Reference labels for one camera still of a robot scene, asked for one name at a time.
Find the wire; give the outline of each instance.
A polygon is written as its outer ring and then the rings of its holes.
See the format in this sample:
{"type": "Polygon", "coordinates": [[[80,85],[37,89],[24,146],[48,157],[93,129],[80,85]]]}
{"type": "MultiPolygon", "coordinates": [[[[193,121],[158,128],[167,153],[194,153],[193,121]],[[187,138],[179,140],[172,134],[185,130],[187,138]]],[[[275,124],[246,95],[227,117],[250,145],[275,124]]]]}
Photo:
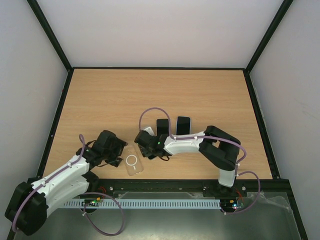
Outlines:
{"type": "Polygon", "coordinates": [[[238,198],[238,199],[241,199],[241,201],[242,201],[243,203],[245,203],[245,200],[244,200],[244,198],[242,197],[240,191],[239,191],[238,189],[235,189],[235,191],[236,191],[236,193],[239,195],[239,198],[238,198]]]}
{"type": "Polygon", "coordinates": [[[125,212],[123,210],[123,208],[120,206],[119,202],[117,200],[115,200],[113,197],[107,195],[107,194],[104,194],[104,193],[101,193],[101,192],[85,192],[81,195],[92,195],[92,194],[95,194],[95,195],[100,195],[100,196],[103,196],[103,197],[106,197],[106,198],[109,198],[111,199],[112,201],[115,202],[115,204],[118,206],[118,208],[120,209],[120,212],[121,212],[121,215],[122,215],[122,224],[121,224],[121,227],[119,229],[119,231],[117,231],[116,233],[107,233],[107,232],[104,232],[102,230],[100,230],[92,221],[91,219],[89,218],[87,212],[86,212],[86,207],[88,206],[88,203],[86,205],[84,205],[84,208],[83,208],[83,214],[85,216],[85,218],[91,223],[91,225],[93,226],[93,228],[100,234],[102,235],[105,235],[105,236],[108,236],[108,237],[112,237],[112,236],[117,236],[119,235],[120,233],[122,233],[122,231],[125,229],[125,224],[126,224],[126,216],[125,216],[125,212]]]}
{"type": "MultiPolygon", "coordinates": [[[[71,166],[73,166],[74,164],[76,164],[77,162],[80,161],[80,159],[82,158],[84,151],[85,151],[85,138],[82,134],[79,134],[79,139],[80,142],[82,143],[82,149],[81,149],[81,153],[79,155],[79,157],[77,158],[77,160],[71,162],[71,166]]],[[[49,183],[53,178],[55,178],[57,175],[59,175],[60,173],[62,173],[63,171],[65,171],[66,169],[68,169],[69,166],[65,166],[63,168],[61,168],[59,171],[57,171],[55,174],[53,174],[52,176],[50,176],[47,180],[45,180],[45,184],[49,183]]],[[[40,184],[38,187],[36,187],[22,202],[22,204],[20,205],[20,207],[18,208],[18,210],[16,211],[16,214],[14,216],[14,219],[12,221],[12,231],[14,231],[15,233],[18,232],[17,229],[17,221],[18,221],[18,217],[21,214],[22,209],[24,208],[24,206],[27,204],[27,202],[29,201],[29,199],[39,190],[43,187],[43,184],[40,184]]]]}
{"type": "Polygon", "coordinates": [[[253,207],[253,205],[257,202],[257,200],[258,200],[258,198],[259,198],[259,196],[260,196],[261,186],[260,186],[260,179],[259,179],[258,175],[255,174],[253,171],[244,171],[244,172],[241,172],[241,173],[239,174],[239,176],[241,176],[241,175],[243,175],[243,174],[253,174],[253,175],[256,177],[256,179],[257,179],[257,181],[258,181],[258,192],[257,192],[257,194],[256,194],[256,197],[255,197],[255,199],[253,200],[253,202],[252,202],[249,206],[247,206],[245,209],[242,209],[242,210],[240,210],[240,211],[225,212],[225,211],[221,208],[221,211],[222,211],[225,215],[240,214],[240,213],[244,213],[244,212],[248,211],[250,208],[253,207]]]}
{"type": "Polygon", "coordinates": [[[102,189],[104,194],[107,192],[104,186],[100,186],[98,189],[102,189]]]}
{"type": "MultiPolygon", "coordinates": [[[[148,109],[146,109],[143,113],[141,113],[141,116],[139,118],[139,130],[141,131],[141,122],[142,122],[142,118],[143,116],[145,115],[146,112],[149,112],[150,110],[159,110],[161,112],[163,112],[166,117],[168,118],[168,122],[169,122],[169,136],[170,138],[174,139],[174,140],[190,140],[190,139],[195,139],[194,136],[189,136],[189,137],[177,137],[177,136],[173,136],[172,132],[171,132],[171,120],[170,120],[170,117],[169,117],[169,114],[163,110],[162,108],[160,107],[150,107],[148,109]]],[[[237,172],[238,172],[238,164],[246,158],[247,156],[247,151],[246,149],[241,146],[240,144],[234,142],[234,141],[231,141],[231,140],[228,140],[228,139],[224,139],[224,138],[221,138],[221,137],[215,137],[215,136],[197,136],[198,139],[212,139],[212,140],[218,140],[220,142],[225,142],[225,143],[228,143],[228,144],[232,144],[236,147],[238,147],[239,149],[241,149],[243,151],[243,156],[239,158],[239,160],[237,160],[235,162],[235,169],[234,169],[234,175],[237,176],[237,172]]]]}

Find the wooden surface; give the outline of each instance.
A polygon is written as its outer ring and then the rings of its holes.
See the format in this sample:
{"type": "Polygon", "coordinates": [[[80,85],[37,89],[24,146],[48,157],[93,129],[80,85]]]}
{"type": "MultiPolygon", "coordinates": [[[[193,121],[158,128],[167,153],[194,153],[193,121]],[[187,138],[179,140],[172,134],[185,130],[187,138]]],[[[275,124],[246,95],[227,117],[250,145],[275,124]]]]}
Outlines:
{"type": "MultiPolygon", "coordinates": [[[[271,173],[242,71],[238,70],[123,70],[76,69],[53,140],[44,176],[65,164],[102,130],[133,142],[141,113],[150,107],[165,109],[175,125],[177,116],[191,117],[191,132],[214,125],[238,138],[247,158],[239,172],[251,170],[261,179],[271,173]]],[[[145,114],[142,126],[156,130],[157,110],[145,114]]],[[[218,169],[200,153],[183,153],[169,161],[141,158],[144,171],[129,176],[124,161],[118,168],[95,167],[99,178],[217,179],[218,169]]],[[[245,174],[239,179],[254,179],[245,174]]]]}

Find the purple cable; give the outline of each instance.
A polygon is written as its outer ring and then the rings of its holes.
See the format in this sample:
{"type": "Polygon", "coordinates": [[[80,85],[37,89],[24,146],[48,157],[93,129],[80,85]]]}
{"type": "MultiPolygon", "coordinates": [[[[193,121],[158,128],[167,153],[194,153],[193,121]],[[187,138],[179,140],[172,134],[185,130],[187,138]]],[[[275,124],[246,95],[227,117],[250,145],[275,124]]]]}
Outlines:
{"type": "MultiPolygon", "coordinates": [[[[76,164],[77,162],[80,161],[80,159],[82,158],[82,155],[84,154],[84,151],[85,151],[85,147],[86,147],[86,144],[85,144],[85,138],[82,134],[79,134],[79,139],[82,143],[82,149],[81,149],[81,153],[78,157],[77,160],[73,161],[71,163],[71,166],[76,164]]],[[[47,184],[49,183],[54,177],[56,177],[57,175],[59,175],[60,173],[62,173],[64,170],[68,169],[69,166],[65,166],[64,168],[61,168],[59,171],[57,171],[55,174],[53,174],[51,177],[49,177],[47,180],[45,180],[44,182],[47,184]]],[[[24,201],[22,202],[22,204],[20,205],[20,207],[18,208],[18,211],[16,211],[16,214],[14,216],[14,219],[12,221],[12,231],[14,231],[15,233],[18,232],[18,229],[17,229],[17,221],[18,221],[18,217],[22,211],[22,209],[24,208],[24,206],[27,204],[27,202],[29,201],[29,199],[39,190],[43,187],[44,185],[43,184],[40,184],[38,187],[36,187],[25,199],[24,201]]]]}
{"type": "Polygon", "coordinates": [[[253,171],[244,171],[244,172],[241,172],[241,173],[239,174],[239,176],[241,176],[241,175],[243,175],[243,174],[253,174],[253,175],[256,177],[256,179],[257,179],[257,181],[258,181],[258,192],[257,192],[257,194],[256,194],[256,197],[255,197],[255,199],[253,200],[253,202],[252,202],[249,206],[247,206],[245,209],[240,210],[240,211],[225,212],[225,211],[221,208],[221,211],[222,211],[225,215],[234,215],[234,214],[240,214],[240,213],[246,212],[246,211],[248,211],[250,208],[253,207],[253,205],[256,203],[256,201],[257,201],[258,198],[259,198],[261,186],[260,186],[260,179],[259,179],[258,175],[255,174],[253,171]]]}
{"type": "MultiPolygon", "coordinates": [[[[139,118],[139,130],[141,130],[141,122],[142,122],[143,116],[145,115],[146,112],[149,112],[150,110],[160,110],[161,112],[163,112],[163,113],[166,115],[166,117],[168,118],[168,122],[169,122],[169,136],[170,136],[170,138],[172,138],[172,139],[174,139],[174,140],[190,140],[190,139],[195,139],[195,137],[193,137],[193,136],[189,136],[189,137],[176,137],[176,138],[175,138],[175,137],[172,135],[172,132],[171,132],[171,120],[170,120],[169,114],[168,114],[165,110],[163,110],[162,108],[160,108],[160,107],[150,107],[150,108],[148,108],[147,110],[145,110],[145,111],[141,114],[141,116],[140,116],[140,118],[139,118]]],[[[238,147],[239,149],[241,149],[241,150],[243,151],[243,156],[240,157],[239,160],[237,160],[237,161],[235,162],[236,164],[235,164],[235,169],[234,169],[234,175],[237,176],[238,163],[240,163],[240,162],[241,162],[243,159],[245,159],[246,156],[247,156],[247,151],[246,151],[246,149],[245,149],[243,146],[239,145],[238,143],[236,143],[236,142],[234,142],[234,141],[231,141],[231,140],[228,140],[228,139],[224,139],[224,138],[220,138],[220,137],[215,137],[215,136],[197,136],[197,138],[198,138],[198,139],[218,140],[218,141],[220,141],[220,142],[225,142],[225,143],[228,143],[228,144],[232,144],[232,145],[238,147]]]]}
{"type": "Polygon", "coordinates": [[[121,215],[122,215],[122,224],[121,224],[121,227],[119,229],[119,231],[117,231],[116,233],[107,233],[107,232],[104,232],[102,230],[100,230],[92,221],[91,219],[89,218],[87,212],[86,212],[86,207],[89,205],[88,203],[86,205],[84,205],[84,208],[83,208],[83,213],[84,213],[84,216],[85,218],[91,223],[91,225],[93,226],[93,228],[100,234],[102,235],[105,235],[105,236],[108,236],[108,237],[112,237],[112,236],[117,236],[119,235],[120,233],[122,233],[122,231],[125,229],[125,224],[126,224],[126,216],[125,216],[125,212],[123,210],[123,208],[120,206],[119,202],[117,200],[115,200],[113,197],[107,195],[107,194],[104,194],[104,193],[101,193],[101,192],[85,192],[81,195],[92,195],[92,194],[95,194],[95,195],[101,195],[101,196],[104,196],[104,197],[107,197],[109,199],[111,199],[112,201],[115,202],[115,204],[119,207],[120,211],[121,211],[121,215]]]}

